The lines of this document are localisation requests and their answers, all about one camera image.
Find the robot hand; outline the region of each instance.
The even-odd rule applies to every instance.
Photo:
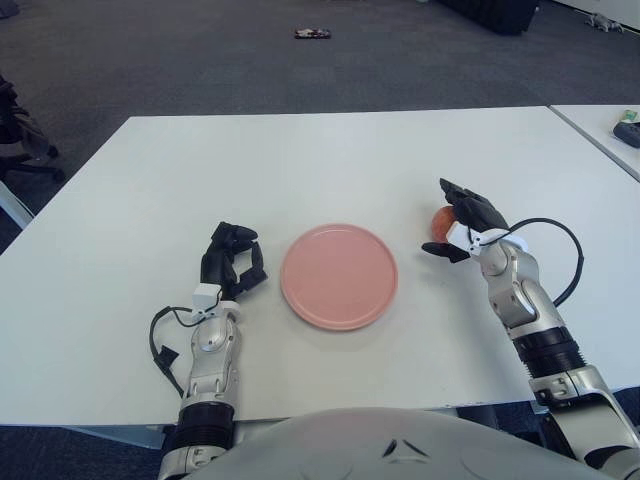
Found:
[[[177,317],[176,309],[167,307],[152,322],[150,344],[154,360],[182,395],[178,424],[165,441],[159,480],[182,478],[232,446],[240,347],[236,326],[240,307],[234,299],[267,278],[257,238],[253,230],[225,222],[211,237],[202,257],[200,284],[193,293],[192,322],[183,324],[196,327],[191,338],[193,366],[184,392],[169,368],[177,354],[164,346],[158,354],[153,342],[158,315],[173,311]],[[247,250],[251,250],[252,265],[238,280],[234,256]]]
[[[422,249],[452,263],[469,257],[480,263],[489,303],[533,377],[529,384],[536,400],[549,408],[543,419],[547,446],[614,478],[640,478],[638,434],[598,370],[583,360],[556,308],[580,279],[584,256],[575,235],[546,218],[509,228],[486,198],[443,179],[440,185],[455,216],[449,243],[426,243]],[[540,285],[538,264],[526,243],[512,235],[536,222],[562,228],[578,250],[576,274],[553,302]]]

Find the chair leg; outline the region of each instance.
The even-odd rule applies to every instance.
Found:
[[[20,172],[31,172],[31,173],[55,173],[57,168],[53,167],[41,167],[39,165],[25,165],[21,163],[19,165],[12,165],[10,170],[17,170]]]
[[[22,229],[33,219],[33,213],[2,182],[0,182],[0,208],[7,212]]]

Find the white table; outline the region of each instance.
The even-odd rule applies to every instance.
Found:
[[[240,298],[238,419],[532,398],[478,265],[420,251],[441,176],[509,222],[573,229],[586,264],[561,312],[612,387],[640,384],[640,186],[547,108],[131,118],[0,257],[0,423],[174,422],[149,322],[189,305],[220,220],[259,232],[270,275]],[[317,330],[280,293],[287,247],[325,222],[369,228],[395,255],[395,302],[365,329]],[[571,242],[548,226],[522,233],[559,293]],[[158,331],[186,352],[179,376],[190,334],[173,321]]]
[[[640,182],[640,149],[611,133],[625,110],[640,112],[640,105],[553,105],[550,108]]]

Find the office chair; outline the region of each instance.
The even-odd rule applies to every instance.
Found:
[[[11,145],[21,142],[26,153],[12,156],[0,156],[0,181],[4,180],[10,170],[46,173],[55,182],[65,179],[59,168],[25,165],[28,160],[44,157],[55,158],[58,149],[49,143],[38,124],[29,116],[24,108],[16,103],[18,95],[13,85],[0,76],[0,144]]]

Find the wire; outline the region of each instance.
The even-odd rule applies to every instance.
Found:
[[[210,306],[209,308],[207,308],[206,310],[204,310],[203,313],[208,313],[211,310],[213,310],[214,308],[216,308],[218,306],[218,304],[220,303],[220,297],[218,297],[215,305]],[[151,356],[153,357],[153,361],[154,363],[158,366],[158,368],[160,369],[160,371],[162,372],[162,374],[167,377],[167,379],[169,380],[169,382],[171,382],[171,385],[173,385],[173,387],[177,390],[178,394],[180,395],[180,397],[182,397],[182,395],[184,395],[184,390],[182,389],[182,387],[180,386],[180,384],[178,383],[178,381],[176,380],[176,377],[173,375],[173,372],[171,371],[170,365],[171,363],[169,362],[168,364],[165,363],[165,359],[162,357],[162,350],[160,352],[158,352],[158,349],[156,348],[156,343],[153,339],[153,332],[156,329],[156,324],[158,323],[158,321],[163,318],[167,313],[173,313],[176,321],[183,327],[185,328],[193,328],[193,327],[197,327],[198,325],[200,325],[202,322],[204,322],[208,317],[203,317],[200,320],[198,320],[197,322],[194,323],[185,323],[182,321],[182,319],[180,318],[180,315],[178,315],[178,312],[191,312],[192,310],[190,308],[186,308],[186,307],[164,307],[162,310],[160,310],[158,313],[156,313],[153,317],[153,320],[151,320],[151,326],[149,327],[149,349],[151,350]],[[171,354],[173,356],[172,360],[174,360],[178,354],[173,352],[171,350]]]
[[[496,238],[495,240],[492,240],[491,242],[487,242],[487,243],[481,244],[480,246],[481,247],[485,247],[485,246],[488,246],[488,245],[493,245],[498,240],[501,240],[504,237],[506,237],[507,235],[512,234],[516,230],[519,230],[522,227],[524,227],[526,225],[530,225],[532,223],[548,223],[550,225],[556,226],[556,227],[564,230],[567,233],[567,235],[569,235],[569,237],[571,237],[571,240],[573,240],[573,243],[576,246],[576,250],[578,251],[578,262],[576,264],[576,272],[573,274],[573,279],[571,280],[571,283],[569,283],[567,288],[565,288],[564,291],[558,296],[558,298],[556,298],[553,301],[553,304],[556,307],[559,307],[560,305],[562,305],[564,303],[564,301],[567,298],[569,298],[571,296],[573,291],[578,286],[578,283],[580,282],[580,277],[582,276],[582,266],[584,265],[584,254],[582,252],[582,246],[580,245],[580,242],[578,241],[578,237],[576,237],[573,234],[573,232],[571,230],[569,230],[569,228],[567,226],[565,226],[562,223],[558,222],[557,220],[553,220],[551,218],[544,218],[544,217],[528,218],[526,220],[522,220],[521,222],[518,222],[518,223],[512,225],[509,228],[508,233],[505,233],[504,235]]]

